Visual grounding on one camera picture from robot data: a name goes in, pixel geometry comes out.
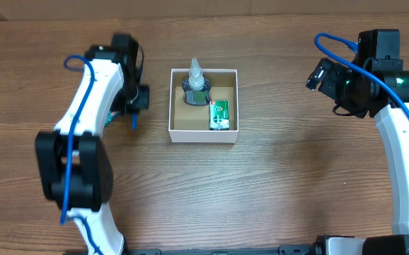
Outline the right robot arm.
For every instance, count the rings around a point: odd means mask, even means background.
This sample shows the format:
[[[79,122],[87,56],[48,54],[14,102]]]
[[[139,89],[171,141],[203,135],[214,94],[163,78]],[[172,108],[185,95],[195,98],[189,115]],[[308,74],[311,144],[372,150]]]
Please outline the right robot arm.
[[[321,235],[297,249],[302,254],[409,254],[409,71],[400,57],[400,32],[366,30],[356,42],[319,33],[314,44],[325,57],[306,87],[333,99],[345,117],[375,119],[388,163],[393,222],[390,235]]]

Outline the blue pump bottle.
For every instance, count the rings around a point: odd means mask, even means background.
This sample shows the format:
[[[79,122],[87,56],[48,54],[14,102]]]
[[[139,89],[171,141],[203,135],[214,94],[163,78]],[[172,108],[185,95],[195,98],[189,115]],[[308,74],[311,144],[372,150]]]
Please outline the blue pump bottle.
[[[192,58],[189,69],[189,76],[182,81],[182,88],[185,93],[185,102],[191,106],[206,106],[210,102],[210,91],[212,88],[209,79],[204,77],[197,58]]]

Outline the green soap packet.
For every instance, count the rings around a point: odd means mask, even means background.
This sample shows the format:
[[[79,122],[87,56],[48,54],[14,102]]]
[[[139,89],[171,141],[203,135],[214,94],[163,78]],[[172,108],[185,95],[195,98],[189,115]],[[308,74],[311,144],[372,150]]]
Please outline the green soap packet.
[[[210,130],[229,130],[229,102],[211,101],[209,103],[209,129]]]

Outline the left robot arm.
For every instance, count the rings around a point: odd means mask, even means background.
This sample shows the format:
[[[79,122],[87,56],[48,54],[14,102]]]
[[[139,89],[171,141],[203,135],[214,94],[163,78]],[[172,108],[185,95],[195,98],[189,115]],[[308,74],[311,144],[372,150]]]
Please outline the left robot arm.
[[[128,254],[111,209],[113,169],[103,144],[105,126],[119,115],[137,116],[149,107],[149,87],[140,83],[144,57],[129,34],[116,33],[109,45],[92,45],[70,55],[66,69],[83,74],[77,92],[51,132],[40,131],[35,153],[46,199],[61,210],[60,222],[74,222],[87,254]],[[82,67],[69,66],[80,60]]]

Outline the blue disposable razor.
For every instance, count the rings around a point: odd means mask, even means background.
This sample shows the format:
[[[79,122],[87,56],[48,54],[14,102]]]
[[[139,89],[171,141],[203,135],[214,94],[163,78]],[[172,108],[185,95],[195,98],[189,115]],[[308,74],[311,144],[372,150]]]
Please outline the blue disposable razor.
[[[133,130],[137,129],[137,114],[136,113],[132,114],[132,129]]]

